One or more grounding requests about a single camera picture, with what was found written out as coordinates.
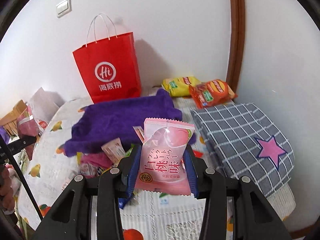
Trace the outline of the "person's left hand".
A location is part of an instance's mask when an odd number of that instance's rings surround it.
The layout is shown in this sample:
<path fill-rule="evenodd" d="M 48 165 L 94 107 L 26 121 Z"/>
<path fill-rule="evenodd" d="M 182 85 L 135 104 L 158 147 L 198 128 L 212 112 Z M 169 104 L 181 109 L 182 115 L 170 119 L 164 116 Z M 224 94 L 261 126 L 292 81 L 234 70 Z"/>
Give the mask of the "person's left hand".
<path fill-rule="evenodd" d="M 1 165 L 1 178 L 3 179 L 3 184 L 1 185 L 0 195 L 1 204 L 8 210 L 12 211 L 15 207 L 15 201 L 13 197 L 13 189 L 11 187 L 11 179 L 9 176 L 9 171 L 5 166 Z"/>

